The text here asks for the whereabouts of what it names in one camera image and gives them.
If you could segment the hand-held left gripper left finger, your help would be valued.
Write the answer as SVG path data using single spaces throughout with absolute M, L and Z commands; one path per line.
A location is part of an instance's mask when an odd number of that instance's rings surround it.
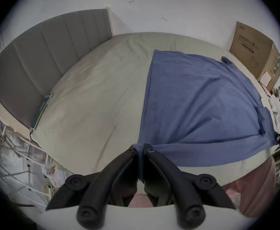
M 135 188 L 131 195 L 134 195 L 138 180 L 138 152 L 131 146 L 101 172 L 89 175 L 73 174 L 66 178 L 47 205 L 46 211 L 79 206 L 76 219 L 82 227 L 101 227 L 113 185 L 132 165 L 136 166 L 131 171 L 131 181 Z

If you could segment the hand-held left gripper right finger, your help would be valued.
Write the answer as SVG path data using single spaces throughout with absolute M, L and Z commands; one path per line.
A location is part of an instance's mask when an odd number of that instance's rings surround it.
M 183 229 L 203 224 L 204 205 L 236 209 L 214 176 L 181 171 L 150 144 L 143 147 L 143 179 L 155 207 L 175 205 L 178 225 Z

